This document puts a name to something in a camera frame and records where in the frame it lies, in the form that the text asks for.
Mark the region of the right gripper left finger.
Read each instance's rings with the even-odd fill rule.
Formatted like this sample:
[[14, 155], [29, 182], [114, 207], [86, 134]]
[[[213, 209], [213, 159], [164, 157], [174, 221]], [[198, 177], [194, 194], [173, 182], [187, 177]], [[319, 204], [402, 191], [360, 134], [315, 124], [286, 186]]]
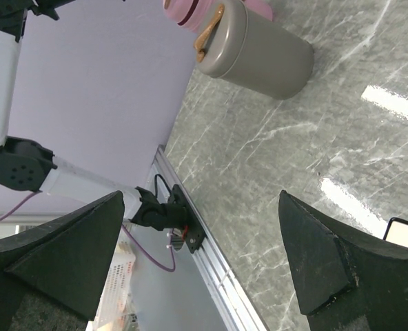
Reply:
[[85, 330], [96, 316], [124, 211], [116, 191], [0, 239], [0, 330]]

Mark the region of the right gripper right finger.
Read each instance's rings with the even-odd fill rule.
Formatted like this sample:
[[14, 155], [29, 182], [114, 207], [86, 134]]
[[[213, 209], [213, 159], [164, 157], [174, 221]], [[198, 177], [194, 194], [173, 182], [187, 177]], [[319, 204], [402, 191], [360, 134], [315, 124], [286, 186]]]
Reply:
[[311, 330], [408, 330], [408, 247], [335, 220], [286, 191], [280, 232]]

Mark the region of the grey cylindrical container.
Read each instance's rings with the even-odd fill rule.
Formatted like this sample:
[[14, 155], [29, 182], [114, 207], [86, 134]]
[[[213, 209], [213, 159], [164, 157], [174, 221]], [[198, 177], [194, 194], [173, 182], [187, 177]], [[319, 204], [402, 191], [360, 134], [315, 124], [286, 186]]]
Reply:
[[312, 45], [251, 10], [246, 13], [241, 50], [222, 78], [277, 100], [293, 97], [312, 74]]

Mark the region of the pink round lid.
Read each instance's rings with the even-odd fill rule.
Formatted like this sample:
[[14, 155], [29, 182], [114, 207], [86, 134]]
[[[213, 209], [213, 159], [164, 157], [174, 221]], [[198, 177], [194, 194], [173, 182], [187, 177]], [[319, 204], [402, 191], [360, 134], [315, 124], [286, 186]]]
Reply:
[[197, 33], [212, 3], [211, 0], [164, 0], [163, 11], [179, 27]]

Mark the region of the pink cylindrical container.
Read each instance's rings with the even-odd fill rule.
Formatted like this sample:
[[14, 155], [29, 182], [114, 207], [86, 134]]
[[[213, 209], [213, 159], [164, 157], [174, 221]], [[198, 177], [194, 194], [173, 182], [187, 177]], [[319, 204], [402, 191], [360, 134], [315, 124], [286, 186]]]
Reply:
[[243, 2], [245, 6], [252, 12], [259, 14], [260, 16], [266, 18], [269, 21], [273, 21], [274, 18], [273, 10], [272, 7], [268, 4], [268, 2], [263, 0], [244, 0]]

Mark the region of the grey round lid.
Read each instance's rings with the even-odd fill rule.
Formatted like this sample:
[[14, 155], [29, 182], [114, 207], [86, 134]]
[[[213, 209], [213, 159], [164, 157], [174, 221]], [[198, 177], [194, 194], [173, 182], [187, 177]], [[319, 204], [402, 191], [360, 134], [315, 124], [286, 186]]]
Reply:
[[226, 74], [241, 51], [246, 28], [247, 8], [242, 1], [215, 1], [194, 42], [197, 68], [213, 78]]

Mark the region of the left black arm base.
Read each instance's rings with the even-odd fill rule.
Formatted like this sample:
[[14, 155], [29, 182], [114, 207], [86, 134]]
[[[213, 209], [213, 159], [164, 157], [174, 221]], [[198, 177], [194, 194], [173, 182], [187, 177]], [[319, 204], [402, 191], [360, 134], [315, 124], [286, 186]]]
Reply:
[[181, 239], [191, 254], [201, 248], [206, 237], [201, 222], [198, 219], [192, 204], [179, 184], [169, 188], [167, 181], [160, 175], [154, 176], [155, 197], [158, 197], [158, 182], [161, 180], [169, 193], [166, 203], [162, 203], [162, 215], [166, 219], [167, 228], [176, 229], [176, 235]]

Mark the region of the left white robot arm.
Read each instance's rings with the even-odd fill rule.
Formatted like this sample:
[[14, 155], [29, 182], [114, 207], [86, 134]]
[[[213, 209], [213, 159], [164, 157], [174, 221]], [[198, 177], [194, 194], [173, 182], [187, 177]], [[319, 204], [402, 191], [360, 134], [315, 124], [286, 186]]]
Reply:
[[0, 1], [0, 186], [133, 217], [192, 68], [160, 1]]

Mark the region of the white square plate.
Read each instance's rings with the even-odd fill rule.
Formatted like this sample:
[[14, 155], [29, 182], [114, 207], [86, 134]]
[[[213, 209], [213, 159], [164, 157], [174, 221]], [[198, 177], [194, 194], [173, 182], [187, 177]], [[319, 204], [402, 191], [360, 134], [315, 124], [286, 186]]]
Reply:
[[398, 217], [391, 218], [383, 239], [408, 248], [408, 221]]

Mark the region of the aluminium rail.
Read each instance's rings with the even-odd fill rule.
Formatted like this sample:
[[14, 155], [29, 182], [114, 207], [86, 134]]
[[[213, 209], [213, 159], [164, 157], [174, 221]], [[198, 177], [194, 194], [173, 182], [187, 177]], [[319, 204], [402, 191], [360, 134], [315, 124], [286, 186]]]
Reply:
[[157, 172], [165, 178], [169, 187], [178, 186], [187, 201], [186, 206], [201, 226], [201, 234], [204, 238], [199, 241], [198, 245], [189, 240], [187, 246], [194, 249], [192, 258], [226, 329], [266, 330], [267, 326], [236, 278], [232, 267], [167, 159], [164, 149], [162, 145], [157, 148], [153, 165]]

